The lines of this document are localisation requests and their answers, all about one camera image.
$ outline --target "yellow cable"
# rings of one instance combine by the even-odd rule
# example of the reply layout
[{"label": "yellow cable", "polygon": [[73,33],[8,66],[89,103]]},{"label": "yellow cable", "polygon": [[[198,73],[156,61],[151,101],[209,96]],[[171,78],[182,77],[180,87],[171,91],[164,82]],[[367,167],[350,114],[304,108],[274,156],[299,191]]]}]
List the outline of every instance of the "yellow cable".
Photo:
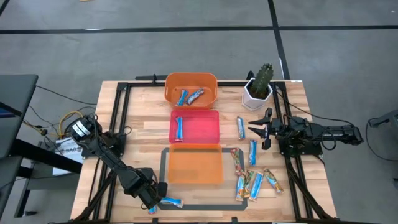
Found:
[{"label": "yellow cable", "polygon": [[[35,126],[29,124],[29,123],[26,122],[26,121],[23,121],[23,123],[24,123],[24,125],[26,125],[26,126],[32,128],[32,129],[34,129],[35,131],[37,131],[39,134],[42,134],[42,129],[36,128]],[[47,134],[49,134],[49,135],[54,135],[54,136],[56,136],[56,137],[59,137],[59,135],[58,135],[58,134],[55,134],[55,133],[47,133]]]},{"label": "yellow cable", "polygon": [[81,112],[79,112],[79,111],[71,111],[71,112],[67,113],[63,118],[61,118],[60,124],[59,124],[60,139],[62,139],[63,136],[64,136],[64,134],[62,133],[62,123],[65,120],[65,118],[67,118],[67,116],[69,116],[71,114],[78,114],[78,115],[80,115],[81,118],[83,117]]}]

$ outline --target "cactus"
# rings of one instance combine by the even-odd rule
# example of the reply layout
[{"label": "cactus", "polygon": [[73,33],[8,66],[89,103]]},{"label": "cactus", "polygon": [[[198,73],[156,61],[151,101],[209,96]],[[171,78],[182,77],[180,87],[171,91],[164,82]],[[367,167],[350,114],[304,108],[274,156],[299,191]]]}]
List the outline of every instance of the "cactus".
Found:
[{"label": "cactus", "polygon": [[264,64],[256,75],[252,85],[249,87],[250,95],[253,98],[265,99],[268,94],[268,83],[274,76],[272,65]]}]

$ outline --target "paper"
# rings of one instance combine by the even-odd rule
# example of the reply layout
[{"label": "paper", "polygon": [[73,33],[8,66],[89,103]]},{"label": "paper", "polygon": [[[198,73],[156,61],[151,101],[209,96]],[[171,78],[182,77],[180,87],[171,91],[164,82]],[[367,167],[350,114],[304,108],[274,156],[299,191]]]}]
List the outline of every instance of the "paper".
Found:
[{"label": "paper", "polygon": [[[56,140],[55,143],[61,144],[58,146],[58,150],[55,150],[55,153],[58,155],[62,154],[66,158],[69,158],[71,160],[74,160],[79,163],[83,163],[83,158],[81,156],[82,148],[78,146],[74,140],[69,137],[61,140]],[[63,174],[69,174],[69,171],[58,169],[58,168],[53,168],[52,175],[63,175]]]}]

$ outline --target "candy bar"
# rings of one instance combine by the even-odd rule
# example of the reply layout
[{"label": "candy bar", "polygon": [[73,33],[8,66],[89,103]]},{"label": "candy bar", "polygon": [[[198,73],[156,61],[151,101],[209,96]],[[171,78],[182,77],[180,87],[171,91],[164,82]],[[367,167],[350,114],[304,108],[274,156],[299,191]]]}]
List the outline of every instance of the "candy bar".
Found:
[{"label": "candy bar", "polygon": [[149,215],[156,214],[156,205],[153,206],[152,208],[150,208],[150,209],[148,210],[148,214],[149,214]]},{"label": "candy bar", "polygon": [[272,172],[269,169],[264,169],[264,175],[278,194],[282,194],[284,192],[282,187],[280,187],[280,185],[278,184],[276,177],[272,174]]},{"label": "candy bar", "polygon": [[170,197],[164,197],[164,198],[162,198],[162,200],[160,202],[161,203],[170,203],[170,204],[177,206],[178,208],[182,208],[184,206],[183,200],[174,199],[174,198],[170,198]]},{"label": "candy bar", "polygon": [[250,151],[249,151],[249,164],[250,166],[256,165],[256,153],[257,153],[257,141],[250,140]]},{"label": "candy bar", "polygon": [[175,141],[183,141],[182,137],[182,117],[176,117],[176,122],[177,122],[177,133],[175,135]]},{"label": "candy bar", "polygon": [[244,178],[243,197],[248,198],[250,196],[250,181],[254,176],[254,171],[247,171]]},{"label": "candy bar", "polygon": [[243,186],[244,185],[244,176],[240,175],[238,177],[238,184],[236,185],[236,200],[243,201]]},{"label": "candy bar", "polygon": [[236,121],[238,122],[238,132],[239,132],[238,139],[243,140],[246,138],[246,135],[244,134],[243,119],[240,116],[238,116],[236,117]]},{"label": "candy bar", "polygon": [[185,101],[188,105],[191,105],[191,103],[196,99],[196,98],[198,98],[200,95],[202,95],[202,94],[204,94],[204,90],[203,89],[199,89],[199,90],[197,90],[197,91],[195,91],[195,92],[193,92],[189,97],[188,97],[188,99]]},{"label": "candy bar", "polygon": [[254,180],[253,183],[253,188],[251,189],[249,200],[257,201],[257,196],[259,195],[260,192],[263,177],[264,176],[262,173],[257,172],[256,179]]},{"label": "candy bar", "polygon": [[185,101],[185,97],[188,95],[188,91],[187,90],[181,90],[181,97],[180,99],[177,101],[177,106],[182,106],[184,104]]},{"label": "candy bar", "polygon": [[235,163],[235,173],[236,175],[242,175],[243,171],[242,171],[242,167],[241,167],[241,160],[239,158],[239,149],[231,149],[231,154],[232,154],[232,158],[234,159],[234,163]]}]

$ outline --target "potted cactus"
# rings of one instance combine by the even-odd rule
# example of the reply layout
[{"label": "potted cactus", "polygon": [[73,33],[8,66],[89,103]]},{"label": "potted cactus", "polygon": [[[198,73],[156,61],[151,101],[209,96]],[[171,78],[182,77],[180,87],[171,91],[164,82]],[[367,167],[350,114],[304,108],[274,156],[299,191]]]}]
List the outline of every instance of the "potted cactus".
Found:
[{"label": "potted cactus", "polygon": [[244,86],[242,95],[242,105],[247,109],[254,111],[263,107],[272,94],[272,88],[269,85],[274,70],[271,64],[265,64],[261,67],[255,78],[251,78],[248,84]]}]

